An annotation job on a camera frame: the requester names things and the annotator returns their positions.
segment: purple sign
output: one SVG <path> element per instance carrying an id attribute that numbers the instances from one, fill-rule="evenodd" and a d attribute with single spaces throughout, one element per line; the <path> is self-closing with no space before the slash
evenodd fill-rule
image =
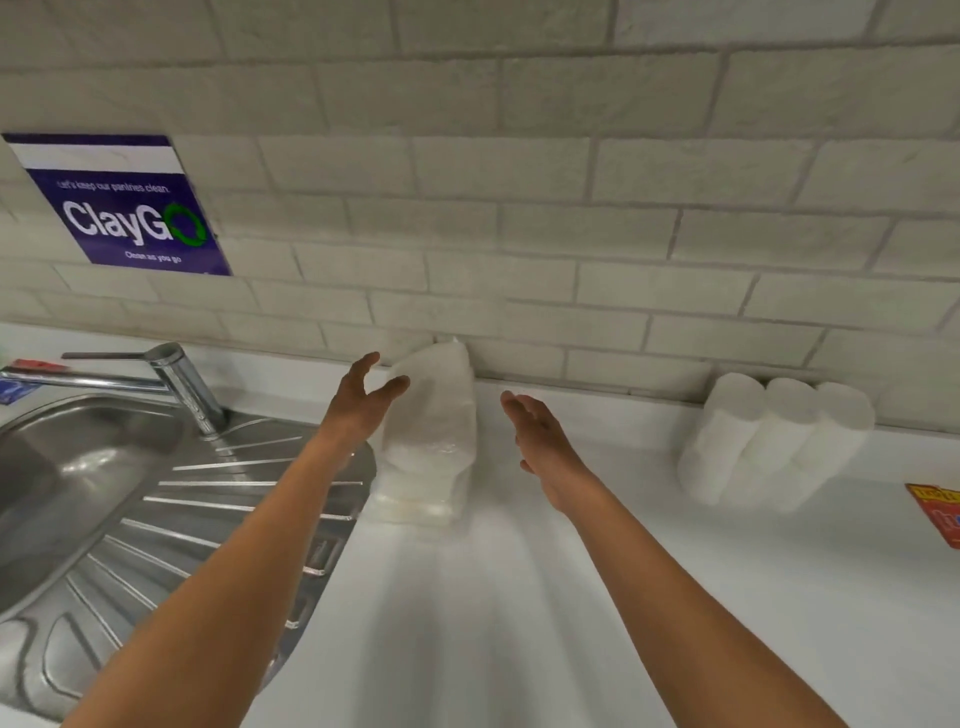
<path id="1" fill-rule="evenodd" d="M 229 276 L 166 136 L 4 134 L 92 263 Z"/>

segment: left hand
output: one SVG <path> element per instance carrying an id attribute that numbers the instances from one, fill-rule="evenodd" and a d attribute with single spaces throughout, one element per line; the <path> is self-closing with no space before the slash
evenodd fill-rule
<path id="1" fill-rule="evenodd" d="M 317 436 L 353 452 L 380 426 L 391 403 L 410 386 L 410 377 L 397 376 L 367 394 L 363 380 L 380 360 L 379 352 L 370 352 L 350 366 L 333 401 L 326 410 Z"/>

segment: hand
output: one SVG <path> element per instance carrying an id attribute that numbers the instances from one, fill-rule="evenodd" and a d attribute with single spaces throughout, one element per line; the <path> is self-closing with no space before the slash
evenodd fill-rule
<path id="1" fill-rule="evenodd" d="M 500 395 L 500 404 L 516 428 L 516 443 L 523 454 L 520 467 L 536 475 L 550 504 L 569 516 L 577 492 L 599 481 L 543 402 L 508 391 Z"/>
<path id="2" fill-rule="evenodd" d="M 353 362 L 350 371 L 340 380 L 340 388 L 326 410 L 317 436 L 327 438 L 353 452 L 380 426 L 390 404 L 407 391 L 410 377 L 397 376 L 374 392 L 367 394 L 363 380 L 370 368 L 380 360 L 379 352 L 370 352 Z"/>

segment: green logo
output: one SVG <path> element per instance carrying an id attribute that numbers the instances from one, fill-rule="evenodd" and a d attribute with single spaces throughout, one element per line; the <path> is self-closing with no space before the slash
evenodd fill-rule
<path id="1" fill-rule="evenodd" d="M 193 236 L 186 234 L 174 225 L 174 217 L 177 215 L 186 215 L 190 218 L 190 222 L 193 223 Z M 191 248 L 199 248 L 209 237 L 204 221 L 201 220 L 192 209 L 184 207 L 180 203 L 170 203 L 170 205 L 163 209 L 163 222 L 166 223 L 171 235 L 176 237 L 184 245 L 189 245 Z"/>

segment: forearm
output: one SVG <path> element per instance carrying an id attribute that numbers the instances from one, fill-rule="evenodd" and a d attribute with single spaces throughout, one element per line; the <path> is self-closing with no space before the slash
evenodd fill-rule
<path id="1" fill-rule="evenodd" d="M 346 455 L 314 438 L 257 509 L 136 630 L 64 725 L 239 725 L 276 649 Z"/>
<path id="2" fill-rule="evenodd" d="M 844 726 L 599 480 L 569 515 L 680 728 Z"/>

